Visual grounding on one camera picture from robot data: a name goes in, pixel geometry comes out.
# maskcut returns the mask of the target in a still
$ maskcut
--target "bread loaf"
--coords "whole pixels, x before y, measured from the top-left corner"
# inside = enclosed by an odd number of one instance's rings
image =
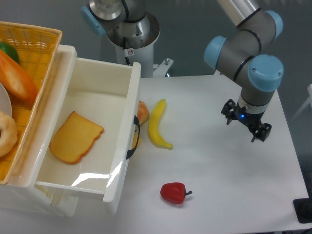
[[[51,153],[63,162],[75,164],[92,148],[104,128],[73,111],[50,142]]]

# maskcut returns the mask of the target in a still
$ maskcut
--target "bagel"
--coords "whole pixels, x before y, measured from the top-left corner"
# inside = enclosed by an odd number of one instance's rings
[[[18,140],[18,129],[15,120],[0,111],[0,157],[4,156],[13,148]]]

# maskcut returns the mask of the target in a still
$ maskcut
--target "yellow basket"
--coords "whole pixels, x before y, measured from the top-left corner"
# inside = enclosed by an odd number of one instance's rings
[[[24,103],[8,92],[12,118],[18,127],[18,141],[9,153],[0,157],[0,184],[8,182],[22,152],[61,37],[60,30],[0,21],[0,41],[15,47],[20,66],[33,78],[39,89],[33,105]]]

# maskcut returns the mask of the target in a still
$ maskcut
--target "drawer handle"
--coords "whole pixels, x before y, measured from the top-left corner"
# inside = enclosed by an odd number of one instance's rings
[[[138,139],[140,138],[140,122],[138,121],[137,116],[135,116],[135,119],[133,120],[133,124],[135,124],[137,126],[137,129],[138,129],[136,145],[135,145],[135,147],[133,149],[128,150],[126,159],[129,159],[134,154],[134,152],[137,149]]]

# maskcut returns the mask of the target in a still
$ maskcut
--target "green pepper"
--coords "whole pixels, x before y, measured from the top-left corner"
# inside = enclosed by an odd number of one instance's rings
[[[0,49],[4,51],[16,63],[20,63],[19,55],[16,49],[4,41],[0,41]]]

